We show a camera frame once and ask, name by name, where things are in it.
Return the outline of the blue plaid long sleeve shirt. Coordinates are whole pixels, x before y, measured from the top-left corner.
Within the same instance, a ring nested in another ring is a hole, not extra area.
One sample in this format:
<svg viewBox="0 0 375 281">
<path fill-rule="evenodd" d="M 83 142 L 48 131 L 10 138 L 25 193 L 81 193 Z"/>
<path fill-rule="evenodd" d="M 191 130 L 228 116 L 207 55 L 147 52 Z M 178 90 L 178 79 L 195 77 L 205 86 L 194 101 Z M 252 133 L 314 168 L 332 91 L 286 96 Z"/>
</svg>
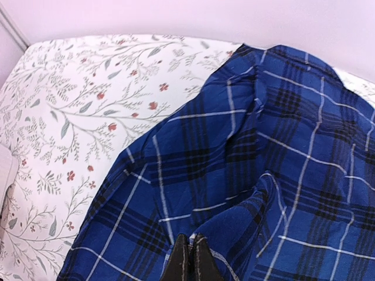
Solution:
<svg viewBox="0 0 375 281">
<path fill-rule="evenodd" d="M 242 45 L 117 157 L 59 280 L 161 280 L 203 234 L 222 280 L 374 279 L 374 108 L 300 50 Z"/>
</svg>

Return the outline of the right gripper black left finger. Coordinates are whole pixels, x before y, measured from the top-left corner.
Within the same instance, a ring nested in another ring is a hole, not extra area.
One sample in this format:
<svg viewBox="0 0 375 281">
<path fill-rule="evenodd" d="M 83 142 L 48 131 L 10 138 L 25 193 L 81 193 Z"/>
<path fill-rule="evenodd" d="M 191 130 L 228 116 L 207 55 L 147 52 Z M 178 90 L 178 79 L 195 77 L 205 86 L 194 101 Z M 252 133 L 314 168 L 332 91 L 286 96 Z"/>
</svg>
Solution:
<svg viewBox="0 0 375 281">
<path fill-rule="evenodd" d="M 179 234 L 163 270 L 161 281 L 188 281 L 191 279 L 190 243 L 185 234 Z"/>
</svg>

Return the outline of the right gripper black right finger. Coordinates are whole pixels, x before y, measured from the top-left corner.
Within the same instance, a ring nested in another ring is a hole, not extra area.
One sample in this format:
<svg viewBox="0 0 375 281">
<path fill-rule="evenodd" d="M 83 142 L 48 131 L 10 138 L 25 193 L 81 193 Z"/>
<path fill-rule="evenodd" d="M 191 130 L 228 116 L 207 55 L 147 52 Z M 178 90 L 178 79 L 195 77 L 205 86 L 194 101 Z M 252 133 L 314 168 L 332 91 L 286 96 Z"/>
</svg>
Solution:
<svg viewBox="0 0 375 281">
<path fill-rule="evenodd" d="M 222 280 L 203 234 L 193 234 L 190 237 L 190 280 Z"/>
</svg>

